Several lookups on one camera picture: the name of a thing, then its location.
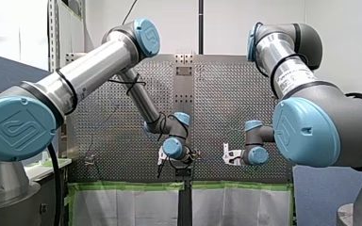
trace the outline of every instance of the metal frame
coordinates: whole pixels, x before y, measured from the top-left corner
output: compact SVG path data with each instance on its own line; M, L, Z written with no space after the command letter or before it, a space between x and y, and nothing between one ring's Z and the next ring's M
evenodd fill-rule
M60 43L58 22L58 0L48 2L48 29L49 29L49 71L53 73L60 68Z

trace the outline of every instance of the green tape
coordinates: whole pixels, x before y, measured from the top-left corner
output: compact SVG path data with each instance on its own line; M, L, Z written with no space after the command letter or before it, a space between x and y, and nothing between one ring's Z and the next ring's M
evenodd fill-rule
M69 202L69 225L73 225L73 210L74 210L74 198L75 198L75 190L69 188L69 194L67 196L67 200Z
M69 189L74 191L82 190L132 190L132 191L166 191L182 190L183 183L128 183L128 182L107 182L99 181L93 183L69 184Z
M290 190L290 207L289 207L289 225L293 225L293 213L295 212L295 189L291 186Z
M292 184L260 184L248 182L192 182L192 189L224 189L224 188L242 188L254 190L270 190L270 191L291 191L290 201L290 217L289 223L293 223L293 185ZM69 223L73 225L74 214L74 198L79 191L86 190L128 190L128 191L174 191L184 189L183 183L128 183L128 182L108 182L99 181L91 183L72 183L69 184Z
M192 182L192 189L242 188L253 190L290 191L292 184L260 184L249 182Z

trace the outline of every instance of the robotic arm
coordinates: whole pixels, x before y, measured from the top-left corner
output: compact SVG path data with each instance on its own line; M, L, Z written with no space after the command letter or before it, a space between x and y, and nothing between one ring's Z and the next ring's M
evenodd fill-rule
M246 162L254 147L275 141L282 155L312 167L343 166L362 170L362 94L345 95L337 86L318 80L321 39L306 24L257 24L249 43L249 60L271 79L280 99L271 128L260 121L246 124Z
M124 82L152 133L168 134L163 151L171 158L191 161L185 148L189 115L159 114L133 69L160 48L155 26L146 19L111 29L103 44L37 83L23 82L0 93L0 161L21 161L42 152L77 104L114 74Z

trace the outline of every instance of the wire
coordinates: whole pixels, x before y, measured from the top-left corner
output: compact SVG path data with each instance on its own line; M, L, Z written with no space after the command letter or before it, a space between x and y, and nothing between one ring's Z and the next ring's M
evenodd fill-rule
M54 226L60 224L60 215L61 215L61 205L63 204L63 196L61 195L61 181L60 181L60 171L58 168L58 159L55 153L54 146L52 143L48 145L48 152L51 155L52 166L54 168L54 177L55 177L55 219Z
M127 20L128 16L130 15L130 13L131 13L132 9L134 8L135 4L137 3L137 1L138 1L138 0L135 0L134 3L131 5L131 8L130 8L130 10L128 10L128 13L127 13L127 15L125 16L122 25L125 24L125 21Z
M164 134L164 129L166 128L166 123L167 123L167 116L166 114L164 114L163 112L159 112L159 114L161 116L163 116L163 118L161 119L160 121L160 135L158 136L157 138L157 141L160 141L161 137L163 136Z
M160 165L158 165L158 167L157 167L157 179L160 178L161 172L163 171L164 165L166 164L168 159L169 159L169 157L165 158L163 160L163 162Z
M134 81L132 82L123 82L118 80L109 79L108 82L118 83L118 84L131 84L131 86L128 88L127 92L125 93L127 96L129 96L129 92L136 84L142 84L143 86L146 86L146 82L139 82L138 79L140 78L140 74L137 73L137 76L135 76Z
M240 156L237 156L237 157L235 157L235 158L231 158L230 159L230 162L234 162L236 159L239 159L239 158L241 158Z

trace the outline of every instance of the metal pole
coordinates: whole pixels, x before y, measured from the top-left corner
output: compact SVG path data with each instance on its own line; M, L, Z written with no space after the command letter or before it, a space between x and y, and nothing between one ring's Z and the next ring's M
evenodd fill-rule
M199 0L199 55L204 53L204 0Z

